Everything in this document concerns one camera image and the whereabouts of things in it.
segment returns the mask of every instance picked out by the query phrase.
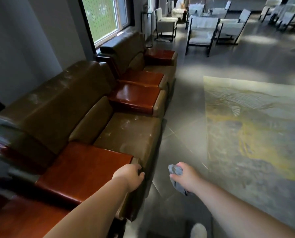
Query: hand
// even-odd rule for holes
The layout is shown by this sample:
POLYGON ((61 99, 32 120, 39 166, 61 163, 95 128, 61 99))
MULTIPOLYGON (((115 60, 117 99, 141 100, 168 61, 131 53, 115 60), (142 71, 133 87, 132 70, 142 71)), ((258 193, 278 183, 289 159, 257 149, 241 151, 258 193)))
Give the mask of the hand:
POLYGON ((112 179, 124 178, 128 185, 128 191, 136 190, 144 180, 145 173, 138 175, 138 170, 142 167, 139 164, 126 164, 114 172, 112 179))
POLYGON ((177 165, 183 169, 183 174, 180 176, 170 174, 170 177, 180 183, 185 190, 194 193, 195 184, 202 179, 201 175, 193 167, 184 162, 179 162, 177 165))

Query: white shoe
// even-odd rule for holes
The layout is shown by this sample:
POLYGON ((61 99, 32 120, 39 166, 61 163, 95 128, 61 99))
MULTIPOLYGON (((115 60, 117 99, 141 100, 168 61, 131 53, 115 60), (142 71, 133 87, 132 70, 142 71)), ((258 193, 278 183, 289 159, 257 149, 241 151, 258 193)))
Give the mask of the white shoe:
POLYGON ((207 238, 205 226, 200 223, 195 224, 190 232, 190 238, 207 238))

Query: forearm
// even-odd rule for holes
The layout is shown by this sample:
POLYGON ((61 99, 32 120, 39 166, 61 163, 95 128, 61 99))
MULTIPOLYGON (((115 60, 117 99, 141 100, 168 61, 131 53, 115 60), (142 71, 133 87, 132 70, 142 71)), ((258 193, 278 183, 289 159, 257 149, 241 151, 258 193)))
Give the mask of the forearm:
POLYGON ((220 187, 203 179, 195 185, 195 194, 231 237, 295 238, 291 228, 220 187))
POLYGON ((104 238, 126 193, 127 183, 115 178, 82 202, 44 238, 104 238))

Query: gray cloth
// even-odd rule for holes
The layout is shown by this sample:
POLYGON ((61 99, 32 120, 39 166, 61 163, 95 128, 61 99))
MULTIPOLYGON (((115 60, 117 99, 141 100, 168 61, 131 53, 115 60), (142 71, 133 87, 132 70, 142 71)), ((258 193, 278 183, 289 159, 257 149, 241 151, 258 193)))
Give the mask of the gray cloth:
MULTIPOLYGON (((169 173, 170 174, 175 174, 175 175, 182 175, 183 174, 183 169, 180 166, 174 165, 174 164, 170 164, 168 166, 169 169, 169 173)), ((181 185, 180 183, 174 181, 173 179, 171 179, 171 182, 174 186, 175 189, 177 189, 179 192, 181 192, 182 194, 184 194, 185 196, 187 196, 189 194, 188 191, 186 191, 181 185)))

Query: gray tile floor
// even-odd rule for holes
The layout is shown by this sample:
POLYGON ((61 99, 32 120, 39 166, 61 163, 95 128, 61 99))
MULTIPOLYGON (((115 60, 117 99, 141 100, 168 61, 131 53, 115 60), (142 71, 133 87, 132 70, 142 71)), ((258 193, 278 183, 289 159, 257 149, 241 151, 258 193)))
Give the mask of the gray tile floor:
POLYGON ((208 174, 203 76, 295 85, 295 33, 277 32, 257 17, 251 16, 238 46, 214 46, 209 58, 203 47, 190 47, 185 56, 184 25, 179 25, 173 43, 154 42, 154 47, 178 52, 177 80, 165 114, 153 184, 137 220, 127 223, 125 238, 189 237, 198 222, 212 237, 210 212, 197 197, 174 190, 167 167, 184 161, 208 174))

